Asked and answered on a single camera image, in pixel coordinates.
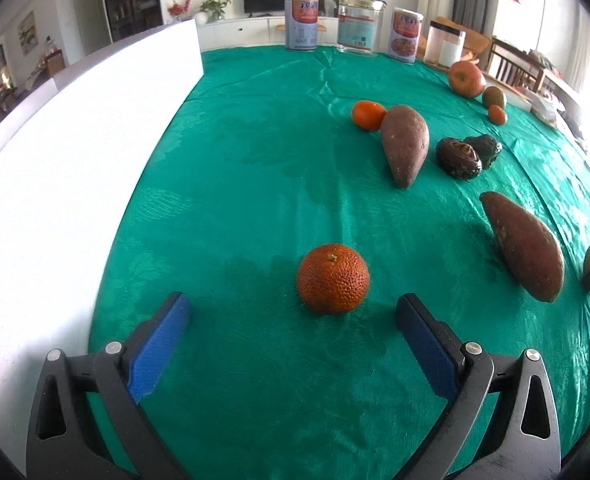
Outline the white snack bag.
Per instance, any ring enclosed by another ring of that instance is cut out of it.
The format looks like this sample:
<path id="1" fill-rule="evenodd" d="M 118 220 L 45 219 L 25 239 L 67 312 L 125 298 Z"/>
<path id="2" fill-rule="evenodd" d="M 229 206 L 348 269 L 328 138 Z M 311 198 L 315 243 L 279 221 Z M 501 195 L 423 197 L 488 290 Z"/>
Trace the white snack bag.
<path id="1" fill-rule="evenodd" d="M 558 128 L 563 122 L 566 107 L 554 94 L 533 93 L 530 96 L 530 111 L 544 124 Z"/>

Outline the red apple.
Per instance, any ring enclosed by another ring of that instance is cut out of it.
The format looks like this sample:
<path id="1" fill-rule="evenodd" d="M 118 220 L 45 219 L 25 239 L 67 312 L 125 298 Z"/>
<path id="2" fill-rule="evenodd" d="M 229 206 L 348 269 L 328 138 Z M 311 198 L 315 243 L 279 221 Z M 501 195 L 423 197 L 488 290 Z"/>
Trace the red apple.
<path id="1" fill-rule="evenodd" d="M 469 61 L 458 61 L 449 67 L 448 82 L 453 92 L 466 99 L 480 96 L 486 88 L 486 79 L 482 71 Z"/>

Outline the clear glass jar teal label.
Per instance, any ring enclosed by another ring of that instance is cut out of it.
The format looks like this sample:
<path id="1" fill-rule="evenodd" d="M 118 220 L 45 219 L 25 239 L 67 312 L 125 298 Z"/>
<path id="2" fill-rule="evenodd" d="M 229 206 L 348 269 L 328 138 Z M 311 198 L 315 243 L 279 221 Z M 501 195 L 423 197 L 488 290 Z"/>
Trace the clear glass jar teal label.
<path id="1" fill-rule="evenodd" d="M 384 0 L 338 0 L 336 49 L 376 55 L 386 6 Z"/>

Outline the large textured orange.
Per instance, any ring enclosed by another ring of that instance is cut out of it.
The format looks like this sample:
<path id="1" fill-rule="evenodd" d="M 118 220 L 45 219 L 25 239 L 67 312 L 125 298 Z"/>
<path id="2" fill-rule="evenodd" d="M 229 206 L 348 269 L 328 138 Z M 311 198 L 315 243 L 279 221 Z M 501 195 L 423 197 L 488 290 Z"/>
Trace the large textured orange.
<path id="1" fill-rule="evenodd" d="M 370 289 L 370 272 L 361 255 L 342 244 L 313 248 L 301 260 L 296 289 L 311 310 L 344 314 L 357 309 Z"/>

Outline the potted green plant left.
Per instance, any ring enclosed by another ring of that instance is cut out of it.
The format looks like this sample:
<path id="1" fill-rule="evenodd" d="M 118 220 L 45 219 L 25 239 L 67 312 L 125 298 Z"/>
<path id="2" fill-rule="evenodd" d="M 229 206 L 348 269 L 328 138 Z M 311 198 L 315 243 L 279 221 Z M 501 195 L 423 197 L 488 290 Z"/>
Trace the potted green plant left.
<path id="1" fill-rule="evenodd" d="M 204 0 L 199 11 L 208 15 L 210 22 L 217 22 L 225 19 L 225 10 L 233 0 Z"/>

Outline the white rectangular box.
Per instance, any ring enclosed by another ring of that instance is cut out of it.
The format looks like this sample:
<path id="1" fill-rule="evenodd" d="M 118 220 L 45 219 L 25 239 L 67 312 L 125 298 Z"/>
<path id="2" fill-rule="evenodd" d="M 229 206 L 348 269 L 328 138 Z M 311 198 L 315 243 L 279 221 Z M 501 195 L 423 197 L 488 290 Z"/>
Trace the white rectangular box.
<path id="1" fill-rule="evenodd" d="M 43 360 L 86 352 L 122 216 L 202 76 L 196 25 L 161 26 L 82 58 L 0 123 L 0 449 L 18 469 Z"/>

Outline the dark water chestnut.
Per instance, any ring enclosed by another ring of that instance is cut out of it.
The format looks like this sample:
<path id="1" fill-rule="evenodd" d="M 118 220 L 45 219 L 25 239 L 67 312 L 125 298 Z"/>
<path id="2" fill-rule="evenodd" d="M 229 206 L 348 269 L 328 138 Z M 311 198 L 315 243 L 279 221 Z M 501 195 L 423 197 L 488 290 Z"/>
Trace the dark water chestnut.
<path id="1" fill-rule="evenodd" d="M 455 138 L 441 139 L 437 143 L 438 165 L 449 176 L 460 180 L 472 180 L 482 172 L 482 161 L 474 148 Z"/>
<path id="2" fill-rule="evenodd" d="M 496 162 L 502 149 L 502 144 L 490 134 L 482 134 L 481 136 L 468 136 L 463 140 L 464 143 L 472 146 L 473 150 L 481 159 L 482 167 L 489 169 L 494 162 Z"/>

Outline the sweet potato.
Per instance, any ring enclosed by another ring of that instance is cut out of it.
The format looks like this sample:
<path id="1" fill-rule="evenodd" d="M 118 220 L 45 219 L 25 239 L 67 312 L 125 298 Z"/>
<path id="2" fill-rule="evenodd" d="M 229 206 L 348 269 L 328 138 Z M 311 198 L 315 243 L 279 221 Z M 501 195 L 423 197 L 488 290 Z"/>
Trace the sweet potato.
<path id="1" fill-rule="evenodd" d="M 564 283 L 557 237 L 542 220 L 498 192 L 480 195 L 484 212 L 508 268 L 535 299 L 552 304 Z"/>
<path id="2" fill-rule="evenodd" d="M 381 136 L 395 184 L 410 188 L 429 153 L 427 123 L 412 107 L 395 105 L 383 119 Z"/>

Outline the orange lounge chair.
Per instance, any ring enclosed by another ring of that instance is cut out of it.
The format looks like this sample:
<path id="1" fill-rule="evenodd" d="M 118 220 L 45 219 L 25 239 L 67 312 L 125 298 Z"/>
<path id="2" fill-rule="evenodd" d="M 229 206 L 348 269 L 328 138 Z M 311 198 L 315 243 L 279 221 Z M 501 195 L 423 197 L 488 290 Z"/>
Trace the orange lounge chair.
<path id="1" fill-rule="evenodd" d="M 456 28 L 459 30 L 463 30 L 466 34 L 464 37 L 464 44 L 463 44 L 463 53 L 462 53 L 462 61 L 470 61 L 473 64 L 477 65 L 479 68 L 484 70 L 485 63 L 487 61 L 487 54 L 489 52 L 490 44 L 492 40 L 477 32 L 474 29 L 470 29 L 464 25 L 460 25 L 449 18 L 444 18 L 444 16 L 437 16 L 435 18 L 437 23 L 447 25 L 452 28 Z"/>

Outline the right red-label tin can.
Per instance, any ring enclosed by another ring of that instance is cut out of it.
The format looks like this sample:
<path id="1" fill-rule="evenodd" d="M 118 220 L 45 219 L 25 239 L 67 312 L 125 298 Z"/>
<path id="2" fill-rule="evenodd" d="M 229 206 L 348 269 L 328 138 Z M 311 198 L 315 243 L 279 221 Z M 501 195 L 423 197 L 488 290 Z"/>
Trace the right red-label tin can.
<path id="1" fill-rule="evenodd" d="M 395 60 L 412 64 L 417 56 L 423 15 L 402 8 L 395 8 L 391 16 L 391 36 L 387 53 Z"/>

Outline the tiny orange far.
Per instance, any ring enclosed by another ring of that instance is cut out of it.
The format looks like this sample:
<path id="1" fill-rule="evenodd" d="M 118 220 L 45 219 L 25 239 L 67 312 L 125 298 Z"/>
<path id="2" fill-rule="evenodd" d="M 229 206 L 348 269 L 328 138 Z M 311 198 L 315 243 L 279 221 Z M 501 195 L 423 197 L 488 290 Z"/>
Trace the tiny orange far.
<path id="1" fill-rule="evenodd" d="M 503 126 L 508 122 L 507 113 L 497 104 L 492 104 L 487 108 L 487 116 L 489 122 L 496 126 Z"/>

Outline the left red-label tin can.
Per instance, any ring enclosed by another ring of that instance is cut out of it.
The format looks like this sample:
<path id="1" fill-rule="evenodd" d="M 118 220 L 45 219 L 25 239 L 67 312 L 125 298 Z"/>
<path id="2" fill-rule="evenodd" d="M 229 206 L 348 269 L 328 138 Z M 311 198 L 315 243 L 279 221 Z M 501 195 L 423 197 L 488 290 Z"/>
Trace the left red-label tin can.
<path id="1" fill-rule="evenodd" d="M 317 47 L 319 0 L 284 0 L 285 46 L 308 52 Z"/>

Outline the wooden railing bench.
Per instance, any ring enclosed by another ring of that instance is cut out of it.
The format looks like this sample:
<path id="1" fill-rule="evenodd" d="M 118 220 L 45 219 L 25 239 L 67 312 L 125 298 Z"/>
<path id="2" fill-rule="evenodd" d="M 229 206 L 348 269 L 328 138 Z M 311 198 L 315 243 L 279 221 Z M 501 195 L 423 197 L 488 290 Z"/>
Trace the wooden railing bench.
<path id="1" fill-rule="evenodd" d="M 526 88 L 535 93 L 542 90 L 574 92 L 546 63 L 497 37 L 490 41 L 486 72 L 513 88 Z"/>

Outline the white tv cabinet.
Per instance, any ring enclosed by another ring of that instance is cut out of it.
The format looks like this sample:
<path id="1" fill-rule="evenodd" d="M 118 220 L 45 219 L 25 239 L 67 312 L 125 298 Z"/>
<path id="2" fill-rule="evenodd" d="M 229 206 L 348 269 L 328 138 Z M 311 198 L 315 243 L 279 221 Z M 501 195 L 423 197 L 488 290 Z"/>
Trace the white tv cabinet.
<path id="1" fill-rule="evenodd" d="M 285 46 L 285 17 L 228 18 L 197 27 L 201 50 Z"/>

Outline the red-label tin can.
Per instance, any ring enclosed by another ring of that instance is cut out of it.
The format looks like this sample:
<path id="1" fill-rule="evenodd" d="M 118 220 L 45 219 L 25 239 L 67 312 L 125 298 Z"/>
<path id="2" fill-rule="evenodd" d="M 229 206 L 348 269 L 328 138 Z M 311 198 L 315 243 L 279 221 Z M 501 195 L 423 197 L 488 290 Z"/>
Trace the red-label tin can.
<path id="1" fill-rule="evenodd" d="M 308 52 L 317 47 L 319 0 L 284 0 L 285 46 Z"/>
<path id="2" fill-rule="evenodd" d="M 395 60 L 412 64 L 417 56 L 423 15 L 402 8 L 395 8 L 391 16 L 391 36 L 387 53 Z"/>

